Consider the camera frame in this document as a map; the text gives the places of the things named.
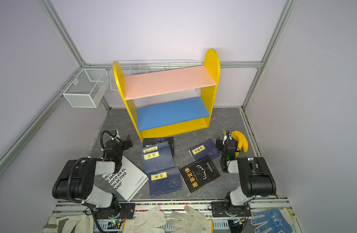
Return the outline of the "blue book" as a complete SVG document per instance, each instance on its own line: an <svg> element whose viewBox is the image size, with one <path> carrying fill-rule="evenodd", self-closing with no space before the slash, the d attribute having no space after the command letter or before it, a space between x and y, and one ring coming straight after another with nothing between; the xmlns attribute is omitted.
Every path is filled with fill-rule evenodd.
<svg viewBox="0 0 357 233"><path fill-rule="evenodd" d="M214 160L221 156L222 152L219 151L212 139L208 139L199 145L189 149L189 153L195 161L198 161L206 156Z"/></svg>

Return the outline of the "black wolf cover book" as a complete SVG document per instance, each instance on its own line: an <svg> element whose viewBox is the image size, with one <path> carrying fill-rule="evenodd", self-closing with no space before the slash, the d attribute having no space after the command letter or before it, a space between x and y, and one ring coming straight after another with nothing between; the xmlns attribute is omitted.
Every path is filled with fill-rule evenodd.
<svg viewBox="0 0 357 233"><path fill-rule="evenodd" d="M172 156L175 156L174 150L174 138L173 137L158 137L158 138L145 138L143 140L143 147L155 145L162 142L168 142L168 145L171 148Z"/></svg>

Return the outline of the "blue book Lunyu label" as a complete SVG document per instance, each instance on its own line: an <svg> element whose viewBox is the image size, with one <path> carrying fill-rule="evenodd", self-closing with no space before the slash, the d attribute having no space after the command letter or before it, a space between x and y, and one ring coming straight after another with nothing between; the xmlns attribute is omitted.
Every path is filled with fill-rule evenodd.
<svg viewBox="0 0 357 233"><path fill-rule="evenodd" d="M174 161L170 147L141 154L143 169L146 174L173 168Z"/></svg>

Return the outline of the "blue book Yijing label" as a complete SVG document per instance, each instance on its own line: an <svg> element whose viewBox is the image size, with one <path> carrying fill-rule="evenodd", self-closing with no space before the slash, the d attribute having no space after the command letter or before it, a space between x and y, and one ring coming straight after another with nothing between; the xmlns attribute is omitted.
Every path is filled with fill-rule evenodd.
<svg viewBox="0 0 357 233"><path fill-rule="evenodd" d="M182 190L182 178L178 167L148 174L150 197Z"/></svg>

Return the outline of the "blue book Sunzi label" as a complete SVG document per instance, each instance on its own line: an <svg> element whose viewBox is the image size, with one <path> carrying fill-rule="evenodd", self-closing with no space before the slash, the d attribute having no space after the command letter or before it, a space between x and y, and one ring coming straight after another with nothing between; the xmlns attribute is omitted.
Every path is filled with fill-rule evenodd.
<svg viewBox="0 0 357 233"><path fill-rule="evenodd" d="M157 151L157 150L163 149L163 148L170 148L169 143L167 141L161 142L161 143L158 143L155 145L146 146L141 149L141 154Z"/></svg>

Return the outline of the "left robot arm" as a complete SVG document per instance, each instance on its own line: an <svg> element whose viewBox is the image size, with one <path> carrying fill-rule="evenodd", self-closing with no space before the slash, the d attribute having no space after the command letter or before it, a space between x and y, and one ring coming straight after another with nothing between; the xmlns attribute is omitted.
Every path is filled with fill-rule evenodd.
<svg viewBox="0 0 357 233"><path fill-rule="evenodd" d="M52 188L52 196L58 200L82 204L92 210L120 211L115 195L94 185L95 176L116 175L122 170L123 152L133 146L127 135L122 140L117 130L104 130L100 134L101 158L82 157L69 160Z"/></svg>

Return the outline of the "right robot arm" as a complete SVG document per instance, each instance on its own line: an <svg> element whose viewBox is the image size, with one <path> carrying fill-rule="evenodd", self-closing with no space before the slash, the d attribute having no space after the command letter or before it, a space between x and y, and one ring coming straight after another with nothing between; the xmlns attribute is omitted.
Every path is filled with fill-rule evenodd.
<svg viewBox="0 0 357 233"><path fill-rule="evenodd" d="M239 131L223 131L224 138L216 140L216 147L221 152L220 165L224 173L239 175L240 186L227 193L225 208L227 211L240 211L256 198L276 194L276 183L263 157L242 157L241 153L249 150L245 135Z"/></svg>

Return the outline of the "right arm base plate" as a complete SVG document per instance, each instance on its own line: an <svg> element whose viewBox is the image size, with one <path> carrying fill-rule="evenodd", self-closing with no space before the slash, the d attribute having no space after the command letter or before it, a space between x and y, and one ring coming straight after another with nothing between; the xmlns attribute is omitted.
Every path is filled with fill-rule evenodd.
<svg viewBox="0 0 357 233"><path fill-rule="evenodd" d="M211 202L208 206L213 217L249 217L251 216L250 205L233 206L222 202Z"/></svg>

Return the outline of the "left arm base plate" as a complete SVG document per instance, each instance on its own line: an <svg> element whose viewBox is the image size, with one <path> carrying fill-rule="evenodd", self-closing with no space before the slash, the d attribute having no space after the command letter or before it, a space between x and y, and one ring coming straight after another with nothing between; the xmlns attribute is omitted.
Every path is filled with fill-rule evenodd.
<svg viewBox="0 0 357 233"><path fill-rule="evenodd" d="M135 213L135 203L119 203L117 209L102 208L95 211L96 219L132 219Z"/></svg>

